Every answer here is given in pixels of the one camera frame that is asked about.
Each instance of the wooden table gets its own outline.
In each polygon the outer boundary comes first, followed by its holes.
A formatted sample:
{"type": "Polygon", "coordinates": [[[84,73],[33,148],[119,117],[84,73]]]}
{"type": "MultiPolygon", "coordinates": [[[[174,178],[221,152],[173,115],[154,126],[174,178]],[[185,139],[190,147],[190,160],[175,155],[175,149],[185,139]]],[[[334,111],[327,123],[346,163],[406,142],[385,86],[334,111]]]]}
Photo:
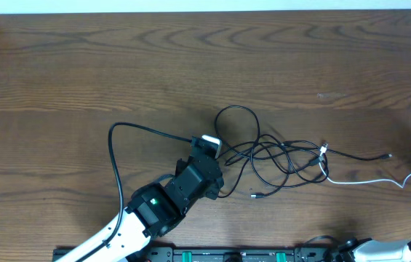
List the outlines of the wooden table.
{"type": "MultiPolygon", "coordinates": [[[[402,180],[411,172],[411,11],[0,15],[0,261],[50,261],[53,248],[78,245],[115,216],[112,123],[214,135],[215,114],[230,104],[253,109],[262,131],[282,140],[394,155],[330,155],[334,179],[402,180]]],[[[232,143],[255,136],[244,112],[221,124],[232,143]]],[[[115,131],[114,149],[127,196],[190,150],[126,127],[115,131]]],[[[258,169],[282,179],[270,163],[258,169]]],[[[223,172],[226,192],[239,167],[223,172]]],[[[246,169],[235,194],[197,202],[158,240],[410,237],[411,179],[404,190],[326,182],[250,199],[268,190],[246,169]]]]}

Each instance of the usb connector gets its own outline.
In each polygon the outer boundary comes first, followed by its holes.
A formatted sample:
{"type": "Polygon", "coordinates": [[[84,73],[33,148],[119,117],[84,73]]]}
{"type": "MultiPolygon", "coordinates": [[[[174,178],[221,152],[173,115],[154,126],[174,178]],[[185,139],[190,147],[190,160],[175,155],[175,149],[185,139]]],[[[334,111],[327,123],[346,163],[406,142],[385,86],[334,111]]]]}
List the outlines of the usb connector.
{"type": "Polygon", "coordinates": [[[257,198],[263,198],[265,195],[263,193],[255,193],[250,195],[251,198],[257,199],[257,198]]]}
{"type": "Polygon", "coordinates": [[[322,162],[323,161],[323,156],[317,156],[317,157],[314,157],[309,163],[308,163],[308,165],[310,166],[310,167],[313,167],[313,166],[315,166],[315,165],[318,165],[320,162],[322,162]]]}
{"type": "Polygon", "coordinates": [[[327,153],[328,149],[328,143],[323,143],[322,147],[320,148],[320,156],[323,156],[323,154],[327,153]]]}

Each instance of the cable connector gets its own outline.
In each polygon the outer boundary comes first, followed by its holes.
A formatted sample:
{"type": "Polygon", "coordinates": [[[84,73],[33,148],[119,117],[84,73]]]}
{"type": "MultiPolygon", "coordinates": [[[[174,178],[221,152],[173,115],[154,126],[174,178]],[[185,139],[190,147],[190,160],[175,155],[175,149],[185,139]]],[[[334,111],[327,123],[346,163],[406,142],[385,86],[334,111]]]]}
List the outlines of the cable connector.
{"type": "Polygon", "coordinates": [[[309,163],[308,163],[308,165],[310,166],[310,167],[313,167],[313,166],[315,166],[315,165],[318,165],[320,162],[322,162],[323,161],[323,156],[317,156],[317,157],[315,157],[314,159],[312,159],[309,163]]]}
{"type": "Polygon", "coordinates": [[[384,154],[384,155],[380,156],[380,159],[388,159],[388,158],[391,158],[391,157],[393,157],[392,154],[384,154]]]}
{"type": "Polygon", "coordinates": [[[281,146],[291,146],[294,143],[294,141],[284,141],[280,145],[281,146]]]}
{"type": "Polygon", "coordinates": [[[257,199],[257,198],[263,198],[265,195],[263,193],[255,193],[250,195],[251,198],[257,199]]]}
{"type": "Polygon", "coordinates": [[[323,143],[322,147],[320,148],[320,156],[323,156],[323,154],[327,153],[328,149],[328,143],[323,143]]]}

